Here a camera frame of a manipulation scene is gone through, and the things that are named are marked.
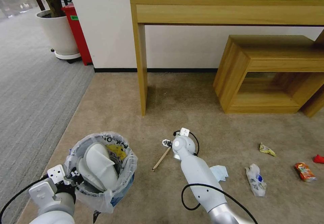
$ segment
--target trash on floor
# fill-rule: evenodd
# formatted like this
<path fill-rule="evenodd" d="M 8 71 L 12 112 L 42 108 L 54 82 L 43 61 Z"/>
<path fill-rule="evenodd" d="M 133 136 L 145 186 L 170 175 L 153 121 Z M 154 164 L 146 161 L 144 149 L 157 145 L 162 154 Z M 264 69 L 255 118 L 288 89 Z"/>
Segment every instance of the trash on floor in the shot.
<path fill-rule="evenodd" d="M 171 149 L 171 147 L 168 147 L 166 149 L 166 151 L 163 153 L 163 155 L 161 156 L 161 158 L 158 160 L 158 162 L 152 168 L 152 172 L 154 172 L 155 169 L 160 165 L 161 161 L 165 158 L 165 156 L 168 154 L 168 152 L 169 152 L 170 149 Z"/>
<path fill-rule="evenodd" d="M 267 184 L 260 175 L 260 168 L 256 164 L 251 164 L 249 168 L 245 167 L 245 170 L 253 194 L 263 197 L 266 194 Z"/>
<path fill-rule="evenodd" d="M 272 156 L 276 156 L 276 153 L 274 153 L 273 150 L 271 150 L 269 147 L 265 146 L 263 143 L 260 144 L 259 151 L 262 153 L 272 155 Z"/>
<path fill-rule="evenodd" d="M 296 163 L 295 168 L 303 181 L 311 182 L 317 179 L 306 163 Z"/>
<path fill-rule="evenodd" d="M 225 166 L 216 165 L 216 166 L 210 167 L 210 170 L 212 171 L 212 173 L 214 174 L 214 176 L 218 182 L 226 181 L 225 178 L 228 177 L 228 173 L 227 173 Z"/>
<path fill-rule="evenodd" d="M 317 155 L 314 157 L 313 162 L 315 163 L 323 163 L 324 164 L 324 156 Z"/>

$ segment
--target red object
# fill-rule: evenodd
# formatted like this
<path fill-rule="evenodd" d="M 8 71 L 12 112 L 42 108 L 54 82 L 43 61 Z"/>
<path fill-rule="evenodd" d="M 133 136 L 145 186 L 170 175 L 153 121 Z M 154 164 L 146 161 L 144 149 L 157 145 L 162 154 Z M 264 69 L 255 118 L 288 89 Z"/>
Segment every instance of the red object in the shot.
<path fill-rule="evenodd" d="M 91 55 L 89 53 L 87 42 L 85 41 L 74 5 L 71 3 L 63 7 L 62 10 L 65 12 L 67 16 L 67 19 L 69 21 L 73 36 L 75 38 L 75 42 L 78 45 L 78 49 L 81 54 L 81 58 L 84 65 L 92 64 Z"/>
<path fill-rule="evenodd" d="M 315 163 L 323 163 L 324 164 L 324 157 L 317 155 L 314 157 L 313 162 Z"/>

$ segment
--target small object on table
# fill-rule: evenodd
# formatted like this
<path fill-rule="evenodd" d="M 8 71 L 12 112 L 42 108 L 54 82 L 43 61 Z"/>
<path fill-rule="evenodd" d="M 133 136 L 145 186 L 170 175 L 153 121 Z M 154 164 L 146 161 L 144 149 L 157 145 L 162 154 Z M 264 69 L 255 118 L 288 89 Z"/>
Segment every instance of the small object on table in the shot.
<path fill-rule="evenodd" d="M 324 164 L 324 157 L 320 156 L 320 155 L 317 155 L 317 156 L 314 157 L 313 162 L 315 162 L 315 163 L 323 163 Z"/>
<path fill-rule="evenodd" d="M 299 173 L 300 178 L 305 182 L 311 182 L 315 181 L 317 178 L 313 174 L 313 172 L 310 170 L 308 165 L 304 162 L 296 163 L 295 168 L 297 172 Z"/>
<path fill-rule="evenodd" d="M 265 146 L 262 142 L 260 144 L 259 151 L 262 153 L 272 155 L 272 156 L 276 156 L 276 153 L 274 153 L 274 151 L 271 150 L 269 147 Z"/>
<path fill-rule="evenodd" d="M 245 170 L 253 194 L 263 197 L 266 194 L 267 184 L 260 175 L 260 168 L 256 164 L 251 164 L 250 167 L 245 167 Z"/>
<path fill-rule="evenodd" d="M 167 153 L 169 152 L 170 149 L 171 149 L 171 147 L 168 147 L 166 149 L 166 151 L 164 152 L 164 154 L 162 155 L 162 157 L 160 158 L 160 160 L 158 160 L 158 162 L 152 168 L 152 172 L 154 172 L 154 170 L 160 165 L 161 161 L 165 158 L 165 156 L 167 155 Z"/>

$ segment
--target wooden stool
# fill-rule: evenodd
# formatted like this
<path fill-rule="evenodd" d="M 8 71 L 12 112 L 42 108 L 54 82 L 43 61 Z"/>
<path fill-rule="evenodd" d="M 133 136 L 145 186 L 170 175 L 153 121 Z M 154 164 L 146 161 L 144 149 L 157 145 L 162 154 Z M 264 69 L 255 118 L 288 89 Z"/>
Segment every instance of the wooden stool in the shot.
<path fill-rule="evenodd" d="M 324 50 L 313 44 L 299 35 L 230 35 L 214 81 L 224 112 L 297 112 L 324 84 Z"/>
<path fill-rule="evenodd" d="M 312 117 L 324 107 L 324 85 L 300 109 L 306 116 Z"/>

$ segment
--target wooden side table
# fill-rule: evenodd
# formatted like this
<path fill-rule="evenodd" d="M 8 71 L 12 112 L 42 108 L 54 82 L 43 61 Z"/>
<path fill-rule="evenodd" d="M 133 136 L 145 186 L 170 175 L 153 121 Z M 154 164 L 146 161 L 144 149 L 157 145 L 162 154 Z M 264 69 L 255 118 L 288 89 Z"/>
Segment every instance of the wooden side table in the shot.
<path fill-rule="evenodd" d="M 145 25 L 324 26 L 324 0 L 130 0 L 141 113 L 147 98 Z"/>
<path fill-rule="evenodd" d="M 300 35 L 229 36 L 214 81 L 224 112 L 297 112 L 324 84 L 324 49 L 313 43 Z"/>

